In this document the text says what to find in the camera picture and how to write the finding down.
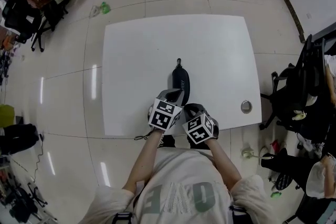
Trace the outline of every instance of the round grommet hole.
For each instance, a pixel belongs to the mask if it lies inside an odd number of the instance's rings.
[[[247,101],[247,100],[243,101],[243,102],[241,103],[240,109],[242,110],[242,112],[243,112],[244,114],[248,114],[248,113],[250,113],[251,110],[252,110],[252,104],[251,104],[251,102],[250,102],[250,101]]]

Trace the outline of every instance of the sneaker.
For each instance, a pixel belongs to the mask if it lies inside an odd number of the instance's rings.
[[[311,152],[313,150],[313,145],[311,144],[311,140],[305,139],[301,134],[297,134],[298,140],[303,144],[303,147],[306,151]]]
[[[263,157],[267,153],[269,153],[268,148],[263,146],[262,149],[259,152],[259,165],[261,165],[261,157]]]
[[[301,112],[300,114],[297,114],[295,117],[292,117],[293,121],[301,121],[307,116],[306,113]]]

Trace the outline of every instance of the white tile floor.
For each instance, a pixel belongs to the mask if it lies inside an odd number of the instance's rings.
[[[92,5],[106,1],[112,8],[106,15],[89,19]],[[33,123],[45,134],[36,182],[48,201],[48,210],[60,223],[77,223],[86,212],[95,188],[104,184],[101,163],[105,163],[110,184],[121,187],[140,151],[143,141],[105,136],[102,117],[102,45],[105,25],[125,20],[172,14],[228,14],[244,16],[255,52],[260,90],[271,92],[273,71],[296,63],[302,44],[283,0],[72,0],[69,14],[53,33],[44,37],[45,52],[19,49],[9,69],[5,103],[17,115]],[[92,93],[92,77],[97,89]],[[4,100],[5,91],[1,94]],[[269,105],[262,103],[263,118]],[[295,137],[289,146],[295,147]],[[241,150],[251,146],[256,153],[275,137],[285,137],[282,129],[270,126],[260,132],[257,125],[222,131],[220,142],[244,175],[257,171],[257,160],[243,160]],[[188,147],[186,137],[176,137],[176,145]],[[23,182],[34,176],[38,143],[17,153],[14,164]],[[53,163],[54,173],[49,165]],[[265,181],[267,194],[270,183]],[[270,202],[281,220],[291,216],[302,197],[291,185]]]

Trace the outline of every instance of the white t-shirt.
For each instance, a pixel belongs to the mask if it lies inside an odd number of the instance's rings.
[[[336,179],[336,159],[333,158],[333,161],[334,164],[332,172],[334,174],[334,178]],[[313,165],[306,184],[306,193],[308,196],[316,197],[318,199],[324,198],[324,172],[325,168],[320,162]]]
[[[334,78],[334,89],[336,89],[336,55],[324,55],[325,66],[329,66],[330,73]]]
[[[231,224],[232,201],[244,207],[254,223],[279,223],[266,202],[260,176],[240,180],[229,193],[210,156],[181,148],[159,148],[157,152],[153,176],[134,209],[133,193],[101,186],[79,224],[111,224],[122,211],[134,212],[136,222],[145,224]]]

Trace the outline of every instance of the white table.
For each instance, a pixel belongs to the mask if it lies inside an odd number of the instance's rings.
[[[149,130],[148,108],[162,90],[171,88],[177,58],[189,73],[189,103],[202,104],[220,130],[261,122],[258,74],[244,18],[162,16],[106,26],[106,135],[134,137]],[[248,114],[240,108],[244,100],[253,106]],[[169,133],[184,133],[181,123]]]

